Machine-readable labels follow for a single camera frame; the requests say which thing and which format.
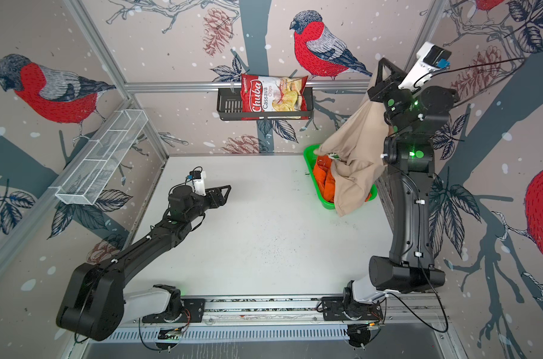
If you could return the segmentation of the beige shorts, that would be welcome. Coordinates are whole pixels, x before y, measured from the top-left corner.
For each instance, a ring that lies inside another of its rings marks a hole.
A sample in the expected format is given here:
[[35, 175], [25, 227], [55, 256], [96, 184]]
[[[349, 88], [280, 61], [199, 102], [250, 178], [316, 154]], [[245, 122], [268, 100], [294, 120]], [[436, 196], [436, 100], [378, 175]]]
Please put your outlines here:
[[315, 154], [337, 155], [331, 164], [335, 181], [334, 206], [343, 217], [359, 209], [386, 165], [382, 154], [389, 126], [382, 103], [365, 101], [342, 127], [327, 138]]

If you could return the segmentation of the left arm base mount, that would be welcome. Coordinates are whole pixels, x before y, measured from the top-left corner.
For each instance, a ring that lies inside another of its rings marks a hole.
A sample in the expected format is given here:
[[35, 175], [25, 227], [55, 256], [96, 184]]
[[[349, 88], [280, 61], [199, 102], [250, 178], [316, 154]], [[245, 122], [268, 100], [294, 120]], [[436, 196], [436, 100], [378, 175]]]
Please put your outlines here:
[[147, 312], [141, 321], [145, 324], [201, 323], [207, 301], [200, 298], [183, 298], [180, 289], [165, 284], [156, 284], [151, 289], [154, 295], [153, 311]]

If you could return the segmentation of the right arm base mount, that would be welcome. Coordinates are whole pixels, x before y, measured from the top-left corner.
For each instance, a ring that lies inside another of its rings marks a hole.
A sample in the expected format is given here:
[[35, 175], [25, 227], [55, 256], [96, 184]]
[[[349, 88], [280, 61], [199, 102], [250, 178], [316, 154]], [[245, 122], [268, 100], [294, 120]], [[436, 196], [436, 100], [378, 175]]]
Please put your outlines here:
[[371, 321], [383, 322], [382, 302], [385, 293], [374, 290], [364, 284], [349, 283], [343, 289], [341, 296], [322, 297], [316, 305], [316, 312], [322, 315], [324, 321]]

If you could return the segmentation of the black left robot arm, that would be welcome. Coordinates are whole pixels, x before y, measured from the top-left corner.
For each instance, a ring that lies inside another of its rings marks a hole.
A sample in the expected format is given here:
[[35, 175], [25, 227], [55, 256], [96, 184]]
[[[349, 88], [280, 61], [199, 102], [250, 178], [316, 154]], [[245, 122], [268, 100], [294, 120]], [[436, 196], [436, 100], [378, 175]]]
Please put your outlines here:
[[73, 271], [56, 325], [93, 340], [108, 338], [131, 319], [126, 285], [156, 258], [181, 244], [196, 229], [194, 220], [224, 206], [231, 189], [231, 185], [208, 188], [200, 195], [189, 185], [173, 187], [162, 219], [145, 237], [108, 260], [83, 263]]

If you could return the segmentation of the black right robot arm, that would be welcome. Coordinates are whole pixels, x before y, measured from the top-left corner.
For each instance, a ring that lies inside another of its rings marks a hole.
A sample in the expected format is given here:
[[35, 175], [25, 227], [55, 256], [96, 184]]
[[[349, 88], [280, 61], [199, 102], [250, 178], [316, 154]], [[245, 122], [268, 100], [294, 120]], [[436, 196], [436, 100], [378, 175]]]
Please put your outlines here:
[[382, 103], [385, 122], [396, 128], [383, 145], [383, 162], [394, 205], [393, 240], [387, 257], [370, 259], [369, 275], [379, 290], [423, 292], [445, 283], [435, 267], [430, 238], [430, 195], [435, 175], [432, 137], [450, 119], [456, 91], [431, 86], [414, 95], [403, 86], [407, 78], [388, 59], [378, 63], [368, 96]]

